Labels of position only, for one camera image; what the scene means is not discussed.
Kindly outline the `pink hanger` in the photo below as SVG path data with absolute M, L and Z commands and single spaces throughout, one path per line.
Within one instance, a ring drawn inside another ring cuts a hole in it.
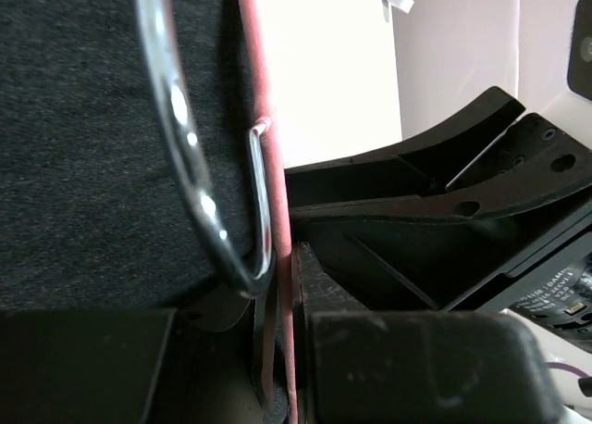
M 228 286 L 246 299 L 261 299 L 263 316 L 253 331 L 254 384 L 272 404 L 276 325 L 282 326 L 288 419 L 298 422 L 291 297 L 291 238 L 284 165 L 277 115 L 265 52 L 260 0 L 238 0 L 249 55 L 255 121 L 247 132 L 255 225 L 253 265 L 244 263 L 228 237 L 214 198 L 197 124 L 179 59 L 171 0 L 134 0 L 142 53 L 149 75 L 159 128 L 191 221 Z

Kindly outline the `black denim trousers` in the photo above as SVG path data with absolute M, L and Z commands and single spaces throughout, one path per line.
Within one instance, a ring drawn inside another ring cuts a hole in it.
M 231 240 L 255 236 L 238 0 L 172 0 Z M 214 271 L 158 132 L 132 0 L 1 0 L 1 307 L 189 301 Z

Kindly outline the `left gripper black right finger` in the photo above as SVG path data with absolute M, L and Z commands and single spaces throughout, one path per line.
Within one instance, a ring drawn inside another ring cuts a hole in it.
M 299 423 L 307 423 L 307 322 L 315 312 L 368 310 L 331 279 L 318 262 L 309 243 L 295 247 L 295 368 Z

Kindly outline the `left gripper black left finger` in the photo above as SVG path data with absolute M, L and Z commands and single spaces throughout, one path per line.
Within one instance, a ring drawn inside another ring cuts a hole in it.
M 274 404 L 277 285 L 254 300 L 224 285 L 185 311 L 184 423 L 262 423 Z

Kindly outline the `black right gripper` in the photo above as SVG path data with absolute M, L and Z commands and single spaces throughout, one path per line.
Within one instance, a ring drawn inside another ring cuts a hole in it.
M 591 340 L 591 150 L 493 86 L 402 142 L 291 168 L 298 242 L 372 310 L 509 308 Z

